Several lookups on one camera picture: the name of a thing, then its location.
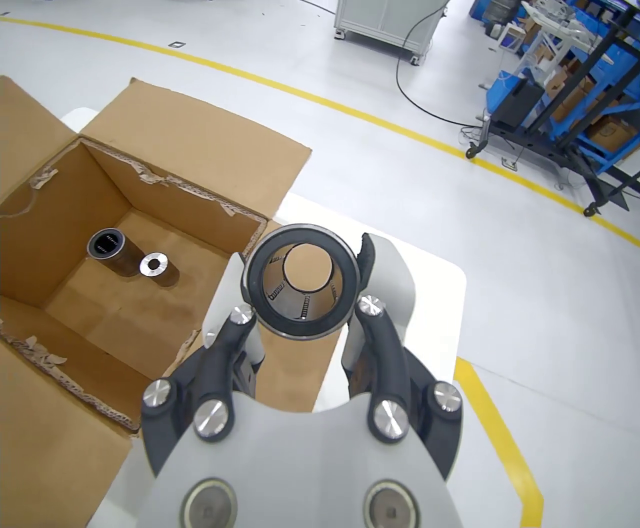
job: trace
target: cylindrical bushing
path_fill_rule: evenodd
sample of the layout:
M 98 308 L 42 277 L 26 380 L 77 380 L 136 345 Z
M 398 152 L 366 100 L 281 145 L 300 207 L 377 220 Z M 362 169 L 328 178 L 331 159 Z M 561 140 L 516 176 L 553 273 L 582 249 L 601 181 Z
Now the cylindrical bushing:
M 86 245 L 89 256 L 122 277 L 133 277 L 140 270 L 142 250 L 119 229 L 101 229 Z
M 302 244 L 324 250 L 331 260 L 326 282 L 313 290 L 296 287 L 287 276 L 287 259 Z M 244 265 L 242 288 L 244 300 L 266 328 L 288 339 L 318 339 L 351 317 L 360 271 L 351 248 L 338 235 L 317 225 L 293 224 L 258 243 Z
M 173 286 L 180 278 L 180 271 L 164 253 L 149 253 L 140 262 L 140 273 L 149 277 L 157 285 L 165 288 Z

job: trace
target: white cabinet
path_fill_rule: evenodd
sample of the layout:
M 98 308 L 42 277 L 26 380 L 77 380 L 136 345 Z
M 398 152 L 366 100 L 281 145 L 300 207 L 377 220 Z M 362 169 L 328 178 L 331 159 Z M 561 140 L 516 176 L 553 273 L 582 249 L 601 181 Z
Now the white cabinet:
M 339 0 L 335 14 L 335 37 L 354 31 L 382 42 L 402 46 L 407 33 L 421 18 L 436 11 L 411 33 L 404 47 L 413 51 L 412 64 L 422 62 L 436 30 L 444 0 Z

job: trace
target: caster wheel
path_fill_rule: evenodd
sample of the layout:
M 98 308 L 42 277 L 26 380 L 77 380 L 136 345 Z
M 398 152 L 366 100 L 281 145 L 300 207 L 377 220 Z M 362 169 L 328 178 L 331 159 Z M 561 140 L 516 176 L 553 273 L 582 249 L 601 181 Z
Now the caster wheel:
M 477 154 L 476 145 L 474 143 L 469 143 L 469 148 L 465 152 L 465 156 L 467 159 L 475 158 Z
M 587 218 L 589 218 L 590 216 L 595 215 L 598 211 L 598 208 L 591 204 L 589 207 L 587 207 L 582 213 L 583 215 L 585 215 Z

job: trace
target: yellow floor line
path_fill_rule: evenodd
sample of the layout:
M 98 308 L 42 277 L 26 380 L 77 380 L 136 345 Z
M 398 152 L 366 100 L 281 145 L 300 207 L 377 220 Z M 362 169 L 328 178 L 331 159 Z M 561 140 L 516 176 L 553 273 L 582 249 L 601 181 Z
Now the yellow floor line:
M 454 379 L 460 384 L 471 408 L 476 413 L 484 432 L 498 454 L 507 476 L 522 501 L 522 528 L 540 528 L 545 500 L 489 393 L 476 370 L 464 359 L 456 360 Z
M 202 66 L 206 66 L 209 68 L 213 68 L 214 70 L 218 70 L 220 72 L 228 73 L 230 75 L 234 75 L 236 77 L 241 77 L 242 79 L 247 79 L 249 81 L 253 81 L 254 83 L 262 84 L 264 86 L 268 86 L 270 88 L 274 88 L 276 90 L 280 90 L 281 92 L 290 93 L 291 95 L 295 95 L 296 97 L 300 97 L 301 99 L 306 99 L 307 101 L 315 102 L 321 104 L 322 106 L 326 106 L 327 108 L 332 108 L 333 110 L 337 110 L 338 112 L 342 112 L 344 114 L 350 115 L 352 117 L 362 119 L 368 123 L 372 123 L 373 125 L 377 125 L 378 127 L 382 127 L 384 129 L 390 130 L 392 132 L 396 132 L 398 134 L 402 134 L 407 138 L 411 138 L 415 141 L 419 141 L 425 145 L 429 145 L 430 147 L 437 148 L 441 152 L 446 152 L 452 156 L 456 156 L 460 159 L 466 159 L 465 153 L 462 150 L 459 150 L 456 147 L 452 147 L 442 141 L 434 140 L 429 136 L 425 136 L 424 134 L 419 134 L 413 130 L 401 127 L 400 125 L 396 125 L 390 121 L 386 121 L 379 117 L 376 117 L 371 114 L 367 114 L 366 112 L 362 112 L 360 110 L 356 110 L 355 108 L 351 108 L 344 104 L 340 104 L 339 102 L 332 101 L 331 99 L 326 99 L 324 97 L 320 97 L 319 95 L 314 95 L 313 93 L 305 92 L 304 90 L 299 90 L 294 88 L 293 86 L 288 86 L 287 84 L 279 83 L 278 81 L 272 81 L 271 79 L 267 79 L 266 77 L 261 77 L 259 75 L 255 75 L 249 72 L 245 72 L 244 70 L 239 70 L 238 68 L 232 68 L 231 66 L 226 66 L 219 62 L 210 61 L 208 59 L 203 59 L 201 57 L 196 57 L 194 55 L 189 55 L 188 53 L 183 53 L 181 51 L 176 51 L 172 48 L 156 46 L 152 44 L 146 44 L 145 42 L 139 42 L 137 40 L 131 40 L 130 38 L 122 38 L 119 36 L 107 35 L 106 33 L 96 33 L 94 31 L 86 31 L 84 29 L 78 28 L 68 28 L 67 26 L 59 26 L 57 24 L 48 24 L 46 22 L 36 22 L 34 20 L 20 20 L 20 19 L 11 19 L 7 17 L 0 17 L 1 22 L 10 22 L 11 24 L 22 24 L 23 26 L 34 26 L 37 28 L 45 28 L 45 29 L 53 29 L 55 31 L 62 31 L 64 33 L 72 33 L 73 35 L 82 35 L 82 36 L 90 36 L 92 38 L 100 38 L 101 40 L 108 40 L 110 42 L 117 42 L 119 44 L 125 44 L 127 46 L 133 46 L 140 49 L 146 49 L 147 51 L 154 51 L 156 53 L 162 53 L 163 55 L 169 55 L 171 57 L 176 57 L 178 59 L 186 60 L 189 62 L 193 62 L 195 64 L 200 64 Z M 533 183 L 522 176 L 518 176 L 511 171 L 508 171 L 490 161 L 486 161 L 480 158 L 474 158 L 469 161 L 470 163 L 474 163 L 494 174 L 502 176 L 503 178 L 507 178 L 518 185 L 522 185 L 535 193 L 548 198 L 549 200 L 553 200 L 560 205 L 565 206 L 572 211 L 575 211 L 579 214 L 582 214 L 583 207 L 578 204 L 573 203 L 571 200 L 567 200 L 563 196 L 557 195 L 555 192 L 550 191 L 549 189 L 543 187 L 542 185 L 538 185 L 537 183 Z M 593 216 L 591 220 L 595 223 L 601 225 L 603 228 L 615 233 L 616 235 L 624 238 L 624 240 L 632 243 L 633 245 L 640 248 L 640 239 L 634 237 L 631 233 L 627 233 L 626 231 L 620 229 L 616 225 L 613 225 L 611 222 L 604 220 L 600 216 Z

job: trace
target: brown cardboard box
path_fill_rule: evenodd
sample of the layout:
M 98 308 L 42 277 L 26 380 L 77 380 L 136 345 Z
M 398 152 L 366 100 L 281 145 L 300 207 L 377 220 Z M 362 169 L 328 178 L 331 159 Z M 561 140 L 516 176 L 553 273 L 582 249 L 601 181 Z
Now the brown cardboard box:
M 566 70 L 564 68 L 560 68 L 560 70 L 553 77 L 551 77 L 551 79 L 547 81 L 547 85 L 545 86 L 545 91 L 551 99 L 553 99 L 556 96 L 556 94 L 563 89 L 566 78 L 567 78 Z
M 522 43 L 530 45 L 533 42 L 533 40 L 536 38 L 536 35 L 538 34 L 540 27 L 541 26 L 539 24 L 536 24 L 531 17 L 527 17 L 524 20 L 524 24 L 522 26 L 522 29 L 524 29 L 526 32 L 526 35 Z
M 547 93 L 549 93 L 550 97 L 555 97 L 564 86 L 566 80 L 570 77 L 570 73 L 567 70 L 567 68 L 565 67 L 563 68 L 563 70 L 564 70 L 564 81 L 562 82 L 561 86 L 558 86 L 558 82 L 563 76 L 562 73 L 557 74 L 555 77 L 552 78 L 551 81 L 549 81 L 549 83 L 547 83 L 547 86 L 553 83 L 551 90 L 547 90 Z M 571 111 L 578 105 L 578 103 L 582 101 L 585 97 L 587 97 L 587 94 L 594 87 L 595 87 L 595 83 L 593 82 L 593 80 L 588 76 L 585 77 L 583 80 L 580 81 L 580 84 L 573 89 L 573 91 L 569 94 L 569 96 L 567 96 L 567 98 L 562 102 L 562 104 L 558 108 L 556 108 L 556 110 L 551 114 L 551 117 L 553 117 L 553 119 L 555 119 L 556 122 L 560 122 L 564 120 L 571 113 Z M 587 111 L 593 108 L 597 104 L 597 102 L 604 96 L 604 94 L 605 92 L 602 92 L 601 94 L 599 94 L 598 97 L 588 106 Z M 617 104 L 618 104 L 618 101 L 614 100 L 611 102 L 611 104 L 609 104 L 608 108 L 615 106 Z M 591 123 L 593 124 L 599 119 L 600 119 L 600 116 L 596 116 Z
M 0 113 L 0 525 L 82 527 L 127 455 L 144 388 L 175 367 L 230 254 L 276 227 L 310 150 L 141 81 L 80 135 L 7 77 Z M 87 259 L 105 227 L 167 253 L 178 284 Z M 257 399 L 310 411 L 337 334 L 295 353 L 267 334 Z
M 537 64 L 540 64 L 542 59 L 551 60 L 554 57 L 554 53 L 544 44 L 538 46 L 538 48 L 536 49 L 534 55 L 536 57 L 536 63 Z
M 587 129 L 587 137 L 609 152 L 615 152 L 632 139 L 637 130 L 626 121 L 607 115 Z

